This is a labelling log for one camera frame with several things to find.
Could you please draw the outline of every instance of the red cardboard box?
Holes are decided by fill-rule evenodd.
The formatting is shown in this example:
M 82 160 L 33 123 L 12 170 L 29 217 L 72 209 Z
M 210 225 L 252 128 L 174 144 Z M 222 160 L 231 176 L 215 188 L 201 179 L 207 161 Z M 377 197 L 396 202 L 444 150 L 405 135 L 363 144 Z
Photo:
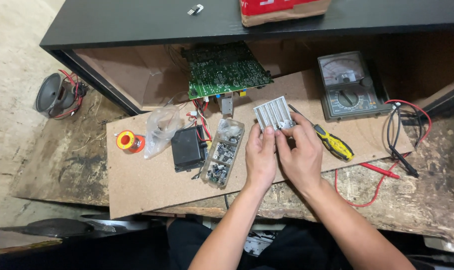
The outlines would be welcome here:
M 331 0 L 240 0 L 242 24 L 246 27 L 268 22 L 322 15 Z

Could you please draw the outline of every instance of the green circuit board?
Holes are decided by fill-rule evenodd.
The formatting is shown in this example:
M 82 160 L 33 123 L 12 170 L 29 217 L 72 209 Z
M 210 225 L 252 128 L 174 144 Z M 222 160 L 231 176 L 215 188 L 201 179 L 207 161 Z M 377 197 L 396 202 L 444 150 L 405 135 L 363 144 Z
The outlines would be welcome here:
M 190 67 L 190 99 L 224 94 L 273 83 L 243 41 L 185 50 Z

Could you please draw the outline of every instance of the plastic bag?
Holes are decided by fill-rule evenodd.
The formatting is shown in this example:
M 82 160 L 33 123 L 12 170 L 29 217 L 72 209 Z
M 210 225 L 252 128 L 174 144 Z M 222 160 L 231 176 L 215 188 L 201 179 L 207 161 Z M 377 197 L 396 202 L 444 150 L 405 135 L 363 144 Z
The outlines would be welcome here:
M 145 135 L 146 159 L 161 152 L 170 142 L 180 126 L 180 113 L 177 106 L 169 105 L 156 108 L 147 118 Z

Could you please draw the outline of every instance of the speaker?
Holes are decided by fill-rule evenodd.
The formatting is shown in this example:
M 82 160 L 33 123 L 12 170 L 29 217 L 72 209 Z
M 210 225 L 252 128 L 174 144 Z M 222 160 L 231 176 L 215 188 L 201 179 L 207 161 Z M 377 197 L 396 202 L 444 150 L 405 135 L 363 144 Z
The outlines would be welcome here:
M 35 100 L 35 110 L 47 117 L 55 117 L 74 103 L 73 85 L 58 73 L 46 77 Z

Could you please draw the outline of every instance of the solder wire spool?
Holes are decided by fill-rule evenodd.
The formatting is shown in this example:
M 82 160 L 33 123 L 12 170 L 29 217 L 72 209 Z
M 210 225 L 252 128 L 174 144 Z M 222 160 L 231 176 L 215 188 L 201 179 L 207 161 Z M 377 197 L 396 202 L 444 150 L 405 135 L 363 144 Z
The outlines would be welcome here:
M 117 136 L 117 147 L 121 150 L 129 150 L 131 153 L 140 152 L 145 146 L 145 138 L 135 135 L 130 130 L 124 130 Z

